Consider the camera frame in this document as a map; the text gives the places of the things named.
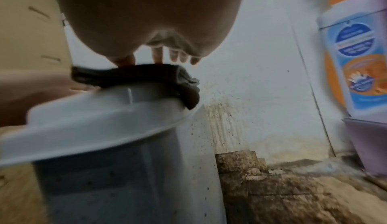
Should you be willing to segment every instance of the white wall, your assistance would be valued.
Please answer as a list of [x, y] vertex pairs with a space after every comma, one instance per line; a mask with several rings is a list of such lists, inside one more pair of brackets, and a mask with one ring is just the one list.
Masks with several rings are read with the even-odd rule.
[[[277, 163], [326, 158], [329, 141], [337, 152], [352, 150], [324, 79], [315, 23], [321, 5], [244, 0], [225, 42], [197, 66], [184, 64], [201, 81], [216, 153], [250, 149]], [[112, 67], [66, 28], [75, 64]], [[152, 62], [146, 47], [135, 55], [137, 63]]]

